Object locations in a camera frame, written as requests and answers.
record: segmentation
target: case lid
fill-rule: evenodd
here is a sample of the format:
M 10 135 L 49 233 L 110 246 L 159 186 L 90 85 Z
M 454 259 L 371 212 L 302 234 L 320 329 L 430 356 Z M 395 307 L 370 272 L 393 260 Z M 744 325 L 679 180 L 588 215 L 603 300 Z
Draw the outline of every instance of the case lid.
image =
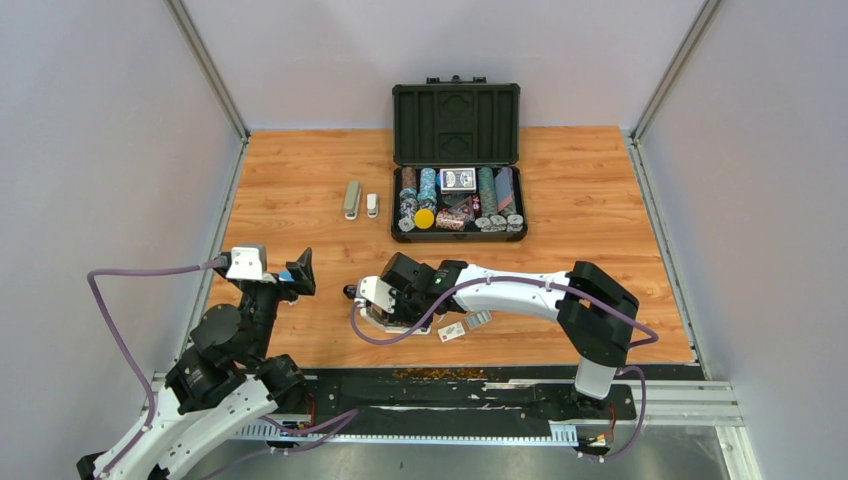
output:
M 395 85 L 395 163 L 413 166 L 512 165 L 518 161 L 518 97 L 515 83 L 486 77 L 463 82 L 428 78 L 423 85 Z

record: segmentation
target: floor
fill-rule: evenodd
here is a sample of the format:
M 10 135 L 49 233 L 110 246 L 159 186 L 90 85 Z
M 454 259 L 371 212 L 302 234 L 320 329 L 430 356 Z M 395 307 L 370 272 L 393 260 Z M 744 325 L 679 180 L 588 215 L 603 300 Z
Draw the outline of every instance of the floor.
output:
M 517 164 L 529 233 L 517 243 L 399 244 L 389 234 L 392 205 L 390 130 L 258 132 L 250 140 L 224 248 L 267 247 L 271 271 L 312 247 L 318 293 L 281 305 L 269 356 L 290 354 L 301 367 L 573 364 L 579 359 L 562 329 L 542 319 L 494 313 L 464 337 L 441 343 L 418 336 L 391 346 L 363 342 L 351 331 L 342 287 L 379 275 L 396 251 L 437 266 L 456 259 L 497 270 L 569 270 L 598 264 L 641 302 L 637 319 L 660 341 L 634 349 L 630 363 L 690 362 L 656 240 L 621 133 L 615 127 L 525 128 Z M 350 180 L 363 188 L 363 212 L 345 220 Z M 381 212 L 364 215 L 376 192 Z M 239 292 L 216 280 L 210 305 L 238 303 Z M 438 325 L 461 319 L 448 315 Z M 360 319 L 368 334 L 381 336 Z M 634 339 L 640 338 L 639 332 Z

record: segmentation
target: black mount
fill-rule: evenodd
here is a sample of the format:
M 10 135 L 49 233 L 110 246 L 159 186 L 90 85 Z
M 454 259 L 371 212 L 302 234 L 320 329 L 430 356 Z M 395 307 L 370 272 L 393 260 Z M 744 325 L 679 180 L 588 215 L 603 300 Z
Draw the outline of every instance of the black mount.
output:
M 400 252 L 395 253 L 386 264 L 383 273 L 380 274 L 380 280 L 386 282 L 395 290 L 392 293 L 395 298 L 395 311 L 388 314 L 386 325 L 413 326 L 441 294 L 456 284 L 460 272 L 467 266 L 467 262 L 444 260 L 439 264 L 439 269 L 436 270 L 426 263 L 416 262 Z M 353 300 L 356 298 L 356 285 L 345 286 L 343 293 L 347 298 Z M 435 310 L 437 315 L 447 312 L 465 313 L 452 296 Z M 431 315 L 430 319 L 422 325 L 422 328 L 427 328 L 432 320 L 433 316 Z
M 300 404 L 306 393 L 306 377 L 288 355 L 269 358 L 256 371 L 265 384 L 280 413 L 289 413 Z
M 630 318 L 636 317 L 639 300 L 594 263 L 575 262 L 568 277 L 570 286 Z M 556 306 L 559 309 L 557 322 L 580 356 L 607 367 L 626 364 L 632 326 L 570 293 Z
M 215 272 L 226 278 L 231 258 L 229 253 L 221 256 L 226 263 Z M 213 408 L 238 388 L 244 372 L 236 363 L 248 373 L 267 366 L 265 356 L 280 302 L 315 294 L 311 248 L 296 262 L 286 263 L 286 269 L 289 278 L 272 274 L 272 282 L 228 280 L 242 292 L 238 307 L 219 304 L 207 310 L 189 333 L 194 345 L 165 377 L 180 400 L 180 413 Z

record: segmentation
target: stack of poker chips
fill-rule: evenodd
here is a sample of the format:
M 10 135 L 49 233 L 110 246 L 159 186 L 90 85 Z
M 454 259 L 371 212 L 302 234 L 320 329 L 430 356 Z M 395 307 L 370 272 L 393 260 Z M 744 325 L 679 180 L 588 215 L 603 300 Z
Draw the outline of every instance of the stack of poker chips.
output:
M 463 214 L 451 213 L 443 210 L 436 215 L 436 227 L 447 230 L 462 231 L 465 230 L 465 222 L 468 219 Z
M 418 212 L 418 201 L 414 198 L 405 198 L 400 202 L 400 220 L 398 227 L 401 231 L 410 232 L 415 228 L 415 214 Z
M 492 232 L 505 232 L 507 227 L 507 222 L 504 217 L 501 215 L 492 215 L 489 217 L 489 220 L 492 221 Z
M 486 217 L 480 217 L 477 220 L 474 220 L 474 225 L 477 225 L 477 228 L 482 232 L 494 232 L 492 230 L 492 221 Z
M 415 198 L 418 195 L 418 183 L 415 181 L 415 168 L 403 167 L 400 171 L 400 199 Z
M 418 209 L 430 210 L 436 214 L 436 171 L 432 168 L 421 169 L 421 182 L 418 190 Z
M 398 227 L 409 232 L 415 228 L 415 213 L 418 211 L 418 195 L 417 182 L 415 181 L 415 168 L 404 167 L 400 171 L 400 220 Z
M 480 204 L 483 217 L 491 217 L 498 214 L 498 200 L 495 194 L 495 177 L 492 169 L 483 167 L 477 173 L 477 186 L 480 192 Z
M 507 232 L 520 232 L 522 228 L 524 228 L 524 217 L 518 214 L 506 217 Z

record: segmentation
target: metal bracket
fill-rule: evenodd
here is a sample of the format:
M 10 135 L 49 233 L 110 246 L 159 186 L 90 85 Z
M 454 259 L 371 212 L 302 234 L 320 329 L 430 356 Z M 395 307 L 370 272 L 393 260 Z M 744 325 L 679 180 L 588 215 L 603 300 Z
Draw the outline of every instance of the metal bracket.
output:
M 680 313 L 680 320 L 683 322 L 683 328 L 686 331 L 686 336 L 689 338 L 689 345 L 692 348 L 694 360 L 701 362 L 701 367 L 707 377 L 710 376 L 709 365 L 703 360 L 700 349 L 698 348 L 697 336 L 695 329 L 692 326 L 692 318 L 687 306 L 685 289 L 677 273 L 675 266 L 675 257 L 672 254 L 672 246 L 666 235 L 665 224 L 662 220 L 662 212 L 657 204 L 656 197 L 652 187 L 652 180 L 649 170 L 644 162 L 642 147 L 640 142 L 633 142 L 626 135 L 624 137 L 627 144 L 627 151 L 630 154 L 630 162 L 633 165 L 633 171 L 636 174 L 636 181 L 639 183 L 639 190 L 642 192 L 642 202 L 645 204 L 645 210 L 648 212 L 648 219 L 651 221 L 651 228 L 654 231 L 654 236 L 657 240 L 657 249 L 660 252 L 660 257 L 663 261 L 668 281 L 671 286 L 671 292 L 674 296 L 674 301 L 677 304 L 677 311 Z
M 486 388 L 521 388 L 539 383 L 573 383 L 564 380 L 520 380 L 486 383 Z M 636 405 L 642 402 L 641 384 L 636 380 L 615 380 L 613 385 L 629 385 Z M 742 427 L 742 413 L 729 382 L 649 380 L 647 383 L 645 425 Z M 573 425 L 600 425 L 605 420 L 563 422 Z M 619 423 L 636 423 L 620 420 Z
M 268 262 L 264 246 L 241 245 L 233 247 L 232 265 L 227 270 L 227 279 L 276 283 L 277 279 L 265 271 L 267 268 Z
M 703 37 L 707 27 L 709 27 L 710 22 L 715 16 L 715 13 L 721 3 L 722 0 L 704 1 L 704 4 L 701 6 L 701 10 L 698 12 L 698 15 L 695 16 L 692 26 L 686 33 L 686 37 L 683 38 L 683 42 L 681 42 L 680 47 L 674 54 L 671 64 L 669 64 L 662 80 L 660 80 L 654 94 L 645 106 L 645 110 L 636 122 L 636 125 L 633 128 L 634 140 L 641 140 L 645 138 L 645 133 L 648 131 L 648 128 L 651 126 L 651 122 L 653 122 L 656 117 L 657 111 L 659 111 L 660 106 L 674 85 L 674 82 L 677 80 L 677 77 L 680 75 L 680 72 L 683 70 L 683 67 L 686 65 L 687 60 L 689 60 L 690 55 Z
M 297 421 L 292 415 L 270 415 L 277 422 Z M 298 442 L 314 442 L 323 434 L 310 434 L 297 437 Z M 231 440 L 285 441 L 288 435 L 282 434 L 277 427 L 263 421 L 254 421 L 236 432 Z M 576 447 L 577 427 L 564 423 L 551 422 L 551 435 L 547 437 L 483 437 L 483 436 L 442 436 L 442 435 L 348 435 L 331 437 L 335 443 L 382 443 L 407 445 L 511 445 L 511 446 L 548 446 Z
M 368 300 L 386 312 L 395 312 L 395 299 L 392 297 L 392 290 L 394 289 L 388 283 L 380 280 L 380 277 L 371 276 L 361 279 L 356 290 L 357 298 Z
M 730 480 L 761 480 L 757 460 L 745 427 L 716 427 Z

